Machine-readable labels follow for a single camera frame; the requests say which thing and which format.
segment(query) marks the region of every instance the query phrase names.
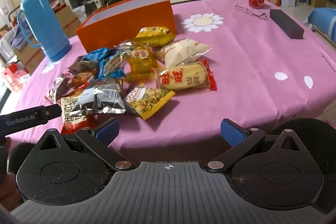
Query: metal screw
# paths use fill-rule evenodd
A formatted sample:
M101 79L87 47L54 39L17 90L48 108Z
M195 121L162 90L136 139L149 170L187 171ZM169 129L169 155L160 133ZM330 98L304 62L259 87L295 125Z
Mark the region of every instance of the metal screw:
M118 169L127 169L127 168L130 168L132 166L132 163L130 163L129 161L127 160L121 160L121 161L118 161L115 166L118 168Z
M211 161L208 163L208 167L213 169L213 170L217 170L217 169L221 169L224 167L224 163L220 162L220 161Z

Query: finger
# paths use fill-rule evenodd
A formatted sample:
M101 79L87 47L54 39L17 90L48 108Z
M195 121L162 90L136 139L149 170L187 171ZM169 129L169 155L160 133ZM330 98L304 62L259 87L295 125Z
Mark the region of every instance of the finger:
M0 200L0 204L6 208L6 210L11 211L18 205L21 201L21 193L19 189L15 189L11 195L8 195Z
M6 138L6 142L5 142L5 144L4 144L3 146L4 146L5 148L9 149L10 146L11 146L11 144L12 144L12 138L11 138L11 137L7 137L7 138Z
M0 198L10 195L16 188L16 177L13 173L7 173L7 176L0 185Z

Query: tiled floor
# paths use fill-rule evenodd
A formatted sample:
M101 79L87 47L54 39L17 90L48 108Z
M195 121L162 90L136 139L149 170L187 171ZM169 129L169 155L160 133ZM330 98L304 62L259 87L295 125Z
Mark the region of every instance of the tiled floor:
M308 5L295 6L295 7L281 7L281 9L288 14L294 16L296 19L304 22L307 16L314 10L314 7ZM325 41L332 49L335 48L329 44L322 36L320 36L323 41ZM15 106L20 98L20 93L11 93L6 104L4 105L1 115L5 115L14 111Z

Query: flower center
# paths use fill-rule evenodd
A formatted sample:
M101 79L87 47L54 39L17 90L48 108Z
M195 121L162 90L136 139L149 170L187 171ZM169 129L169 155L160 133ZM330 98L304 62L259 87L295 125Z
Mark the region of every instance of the flower center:
M212 19L208 17L201 17L201 18L196 18L194 20L194 24L197 26L205 26L205 25L210 25L212 23Z

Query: pink tablecloth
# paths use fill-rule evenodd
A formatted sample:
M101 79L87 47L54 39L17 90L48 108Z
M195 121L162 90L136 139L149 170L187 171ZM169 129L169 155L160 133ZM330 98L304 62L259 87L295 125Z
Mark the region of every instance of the pink tablecloth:
M130 160L210 160L226 150L219 131L223 118L244 128L271 129L293 116L317 117L335 100L336 54L332 49L301 23L304 39L289 39L271 19L238 12L237 3L247 5L248 0L173 5L177 38L212 46L206 56L218 91L179 91L145 122L128 114L118 116L120 133L111 148ZM265 9L267 15L270 7ZM48 104L44 95L55 77L85 53L77 37L71 42L71 51L50 71L44 69L47 60L41 63L16 110ZM37 142L47 128L61 127L58 118L11 137Z

